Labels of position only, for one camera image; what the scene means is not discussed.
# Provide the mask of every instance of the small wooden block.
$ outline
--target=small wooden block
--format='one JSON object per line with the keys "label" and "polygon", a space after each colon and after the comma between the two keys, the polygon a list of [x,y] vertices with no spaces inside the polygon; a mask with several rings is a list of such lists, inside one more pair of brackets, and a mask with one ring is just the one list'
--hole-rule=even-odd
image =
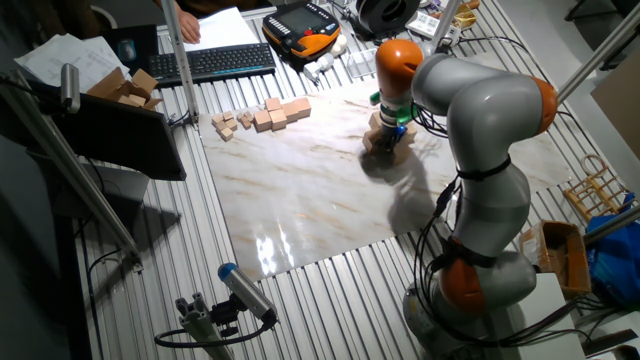
{"label": "small wooden block", "polygon": [[271,129],[271,116],[267,110],[261,110],[255,113],[256,131],[263,132]]}
{"label": "small wooden block", "polygon": [[267,105],[268,111],[282,109],[282,105],[280,105],[280,99],[278,98],[267,99],[265,100],[265,104]]}
{"label": "small wooden block", "polygon": [[298,106],[298,119],[311,116],[311,104],[309,104],[309,99],[303,97],[296,100],[295,103],[296,106]]}
{"label": "small wooden block", "polygon": [[371,114],[371,118],[369,119],[369,127],[371,129],[379,129],[382,127],[382,119],[380,119],[380,111],[376,111]]}
{"label": "small wooden block", "polygon": [[269,116],[271,116],[271,130],[282,130],[287,127],[287,116],[282,109],[269,111]]}
{"label": "small wooden block", "polygon": [[284,111],[284,115],[287,117],[287,124],[298,121],[298,106],[295,103],[290,102],[288,104],[283,104],[282,110]]}
{"label": "small wooden block", "polygon": [[247,120],[246,117],[243,117],[242,120],[240,120],[240,123],[246,130],[251,129],[251,121]]}
{"label": "small wooden block", "polygon": [[380,139],[382,136],[382,129],[372,129],[364,133],[364,137],[362,138],[362,144],[368,153],[371,153],[373,150],[373,144]]}
{"label": "small wooden block", "polygon": [[238,122],[237,122],[237,121],[235,121],[234,119],[227,120],[227,121],[225,121],[225,123],[227,124],[227,126],[229,127],[229,129],[231,129],[231,131],[236,131],[236,130],[238,130]]}
{"label": "small wooden block", "polygon": [[404,134],[404,136],[409,140],[409,144],[413,144],[415,142],[416,134],[418,133],[416,124],[414,122],[410,122],[406,125],[406,128],[407,132]]}
{"label": "small wooden block", "polygon": [[144,106],[144,103],[147,102],[147,99],[138,95],[133,95],[133,94],[129,95],[129,99],[133,100],[134,103],[137,103],[140,106]]}
{"label": "small wooden block", "polygon": [[227,129],[229,126],[227,126],[227,123],[224,121],[220,121],[219,123],[213,125],[215,126],[216,130],[218,131],[222,131],[222,129]]}
{"label": "small wooden block", "polygon": [[218,131],[218,135],[220,135],[222,140],[227,142],[227,141],[229,141],[229,140],[231,140],[233,138],[233,131],[231,131],[231,129],[229,129],[229,128],[224,128],[224,129]]}
{"label": "small wooden block", "polygon": [[211,125],[216,126],[217,123],[224,121],[224,118],[220,114],[215,114],[211,117]]}

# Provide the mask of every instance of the keyboard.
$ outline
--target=keyboard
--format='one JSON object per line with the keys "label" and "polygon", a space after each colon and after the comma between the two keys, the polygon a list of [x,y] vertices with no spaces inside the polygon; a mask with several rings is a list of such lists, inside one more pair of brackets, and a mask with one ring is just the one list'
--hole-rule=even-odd
{"label": "keyboard", "polygon": [[[276,69],[267,43],[190,51],[187,59],[195,83],[264,75]],[[182,84],[174,54],[150,56],[149,72],[160,87]]]}

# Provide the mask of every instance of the aluminum profile table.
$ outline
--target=aluminum profile table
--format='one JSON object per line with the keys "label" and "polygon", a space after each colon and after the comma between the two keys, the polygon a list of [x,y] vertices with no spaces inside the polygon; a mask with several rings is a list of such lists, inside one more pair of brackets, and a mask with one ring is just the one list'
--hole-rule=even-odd
{"label": "aluminum profile table", "polygon": [[[262,41],[266,40],[260,30],[261,20],[272,11],[263,9],[244,14]],[[466,37],[496,35],[523,42],[495,0],[483,1],[475,12],[478,22],[465,31]],[[348,52],[374,48],[371,43],[356,41],[350,26],[344,22],[342,25],[348,34]],[[420,40],[407,33],[399,37]],[[171,51],[166,27],[159,28],[158,42],[162,53]],[[505,69],[546,78],[525,52],[503,42],[464,43],[454,52],[458,57],[466,57],[498,51],[502,53],[500,61]],[[276,60],[277,71],[273,75],[197,85],[198,107],[202,113],[215,114],[261,104],[270,97],[286,99],[373,78],[351,79],[345,69],[346,61],[346,54],[337,59],[333,69],[322,75],[319,86],[315,86]],[[167,117],[180,117],[186,112],[181,87],[156,90],[153,95],[164,100],[157,109]],[[566,105],[560,110],[572,113]],[[81,268],[94,359],[101,358],[100,345],[105,359],[207,359],[206,353],[199,349],[173,350],[157,347],[153,342],[154,335],[180,328],[175,299],[201,292],[209,304],[227,300],[229,291],[216,272],[222,263],[235,262],[199,134],[191,125],[178,127],[173,134],[187,179],[149,184],[143,211],[133,227],[143,272],[133,272],[127,261],[116,255],[96,266],[90,274],[96,294],[97,324],[89,302],[87,268]],[[589,134],[571,117],[559,115],[549,135],[576,179],[586,176],[580,166],[585,154],[602,156]],[[562,195],[564,189],[575,184],[577,180],[572,180],[534,194],[523,231],[542,219],[586,226]],[[180,214],[180,217],[176,221],[168,213]],[[80,264],[91,264],[100,255],[115,249],[113,240],[94,225],[87,227],[86,237],[86,249],[83,242],[76,239]],[[278,308],[281,322],[275,331],[231,346],[236,358],[419,358],[422,350],[406,327],[401,308],[404,290],[413,281],[415,240],[412,234],[385,239],[259,281],[258,287]],[[439,249],[430,251],[434,254]],[[241,316],[238,326],[241,334],[248,334],[259,324],[248,314]]]}

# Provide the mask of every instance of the paper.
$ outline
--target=paper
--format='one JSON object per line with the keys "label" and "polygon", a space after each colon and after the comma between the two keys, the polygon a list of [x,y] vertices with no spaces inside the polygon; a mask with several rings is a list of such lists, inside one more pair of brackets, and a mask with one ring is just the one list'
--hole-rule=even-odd
{"label": "paper", "polygon": [[113,49],[111,48],[111,46],[109,46],[107,40],[105,40],[102,36],[98,36],[93,39],[86,39],[83,42],[88,49],[93,50],[108,61],[120,67],[123,74],[129,75],[129,68],[122,64],[122,62],[118,58],[118,55],[113,52]]}
{"label": "paper", "polygon": [[213,14],[199,23],[200,44],[185,43],[186,51],[258,43],[255,34],[236,7]]}
{"label": "paper", "polygon": [[122,64],[109,60],[93,50],[95,44],[85,44],[73,35],[56,35],[30,53],[15,59],[23,68],[51,86],[60,86],[60,73],[64,64],[78,68],[80,92],[87,92],[93,85]]}

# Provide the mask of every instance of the marble tabletop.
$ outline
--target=marble tabletop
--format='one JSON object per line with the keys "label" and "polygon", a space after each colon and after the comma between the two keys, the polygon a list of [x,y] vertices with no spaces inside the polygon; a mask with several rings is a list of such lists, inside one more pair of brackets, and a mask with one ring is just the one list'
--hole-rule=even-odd
{"label": "marble tabletop", "polygon": [[[363,156],[376,90],[377,82],[368,81],[310,94],[311,117],[276,132],[240,126],[226,143],[211,124],[200,124],[238,265],[252,280],[417,230],[428,220],[455,177],[448,141],[419,129],[410,158],[391,169]],[[510,153],[532,192],[571,178],[546,133],[514,144]]]}

